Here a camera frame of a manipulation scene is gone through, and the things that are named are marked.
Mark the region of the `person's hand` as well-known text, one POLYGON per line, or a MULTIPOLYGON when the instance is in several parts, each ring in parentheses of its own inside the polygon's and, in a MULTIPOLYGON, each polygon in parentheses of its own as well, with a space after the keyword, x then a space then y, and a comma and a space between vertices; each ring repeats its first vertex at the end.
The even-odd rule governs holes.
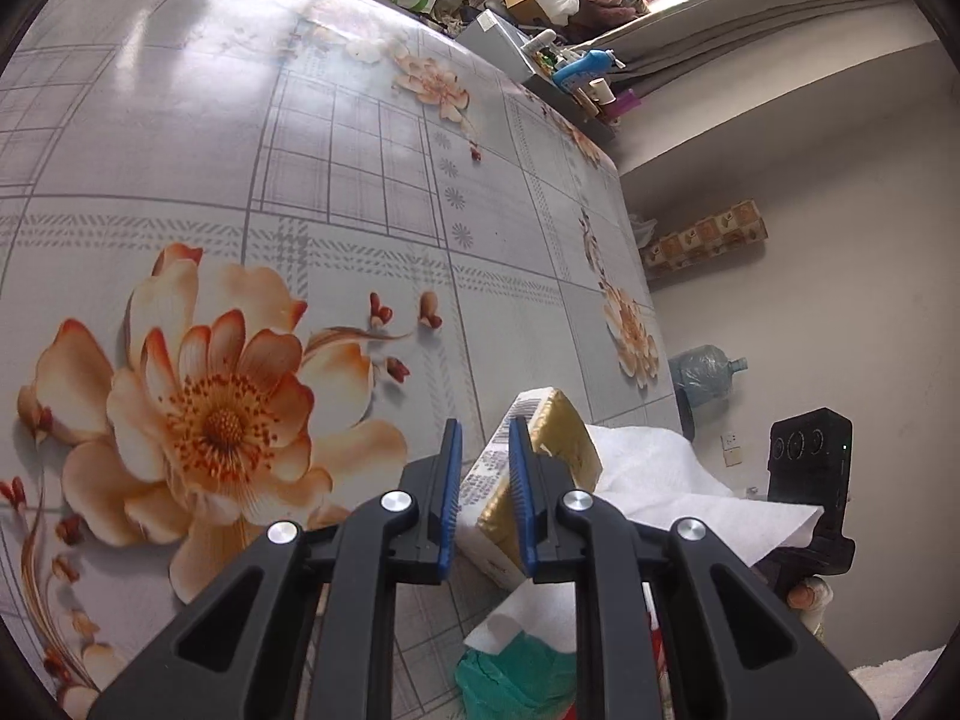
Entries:
POLYGON ((803 578, 789 593, 788 606, 800 613, 822 613, 833 600, 827 580, 818 575, 803 578))

